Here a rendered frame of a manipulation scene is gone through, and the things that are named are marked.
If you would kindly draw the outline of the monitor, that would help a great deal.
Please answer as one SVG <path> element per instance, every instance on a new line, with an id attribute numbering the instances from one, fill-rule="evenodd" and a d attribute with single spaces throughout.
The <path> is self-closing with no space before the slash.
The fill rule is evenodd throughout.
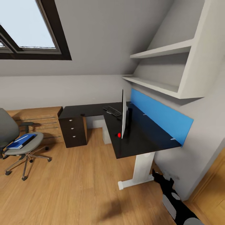
<path id="1" fill-rule="evenodd" d="M 125 122 L 126 122 L 126 111 L 128 111 L 128 110 L 129 110 L 129 118 L 128 118 L 128 126 L 126 126 L 125 125 Z M 132 108 L 128 108 L 126 106 L 126 95 L 125 95 L 124 90 L 122 90 L 122 114 L 121 114 L 121 120 L 117 119 L 117 120 L 121 121 L 121 132 L 117 134 L 118 137 L 123 138 L 123 134 L 124 134 L 125 128 L 126 127 L 131 128 L 132 112 L 133 112 Z"/>

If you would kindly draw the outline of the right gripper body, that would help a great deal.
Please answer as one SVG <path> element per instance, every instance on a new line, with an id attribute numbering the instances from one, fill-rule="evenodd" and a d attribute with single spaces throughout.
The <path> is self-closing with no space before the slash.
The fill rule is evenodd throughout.
<path id="1" fill-rule="evenodd" d="M 174 181 L 172 179 L 170 179 L 169 181 L 167 181 L 165 179 L 165 177 L 163 177 L 163 175 L 156 173 L 155 177 L 154 177 L 154 181 L 157 183 L 160 183 L 161 189 L 163 187 L 163 185 L 170 185 L 171 187 L 174 184 Z"/>

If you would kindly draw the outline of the swivel chair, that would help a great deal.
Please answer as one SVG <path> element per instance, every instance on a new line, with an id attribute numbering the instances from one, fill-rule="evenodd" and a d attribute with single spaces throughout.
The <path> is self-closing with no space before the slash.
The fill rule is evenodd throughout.
<path id="1" fill-rule="evenodd" d="M 30 163 L 33 162 L 32 157 L 36 158 L 45 158 L 48 159 L 48 162 L 51 161 L 49 157 L 42 157 L 42 156 L 36 156 L 33 155 L 34 153 L 40 151 L 41 149 L 45 148 L 48 150 L 48 147 L 44 146 L 38 150 L 33 151 L 40 143 L 42 142 L 44 138 L 44 134 L 41 132 L 31 132 L 29 133 L 29 125 L 33 125 L 34 122 L 23 122 L 20 125 L 26 126 L 26 134 L 35 134 L 36 136 L 33 137 L 28 143 L 26 143 L 23 147 L 20 149 L 8 149 L 6 148 L 9 144 L 14 142 L 17 138 L 20 136 L 20 130 L 18 124 L 15 122 L 15 120 L 9 115 L 9 113 L 3 109 L 0 108 L 0 159 L 5 160 L 9 156 L 21 156 L 21 158 L 14 163 L 12 166 L 7 168 L 5 170 L 5 174 L 9 175 L 11 172 L 7 171 L 16 164 L 20 163 L 22 160 L 26 159 L 24 172 L 23 172 L 23 178 L 24 181 L 27 179 L 25 176 L 25 171 L 27 167 L 28 160 Z"/>

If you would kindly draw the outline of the folder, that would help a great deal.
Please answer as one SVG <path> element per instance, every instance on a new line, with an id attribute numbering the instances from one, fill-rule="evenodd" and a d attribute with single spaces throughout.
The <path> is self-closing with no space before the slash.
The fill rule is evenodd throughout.
<path id="1" fill-rule="evenodd" d="M 33 137 L 35 137 L 35 134 L 24 134 L 23 136 L 17 138 L 14 142 L 9 144 L 6 148 L 8 149 L 20 149 L 23 147 L 26 143 L 28 143 Z"/>

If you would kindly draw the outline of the keyboard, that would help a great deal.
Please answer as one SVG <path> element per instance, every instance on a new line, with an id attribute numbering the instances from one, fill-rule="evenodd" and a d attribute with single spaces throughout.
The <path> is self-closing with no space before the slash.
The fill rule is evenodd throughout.
<path id="1" fill-rule="evenodd" d="M 111 113 L 111 114 L 113 114 L 115 116 L 119 116 L 119 115 L 122 114 L 121 112 L 119 112 L 118 110 L 116 110 L 116 109 L 114 109 L 114 108 L 112 108 L 110 106 L 104 107 L 104 109 L 106 109 L 109 113 Z"/>

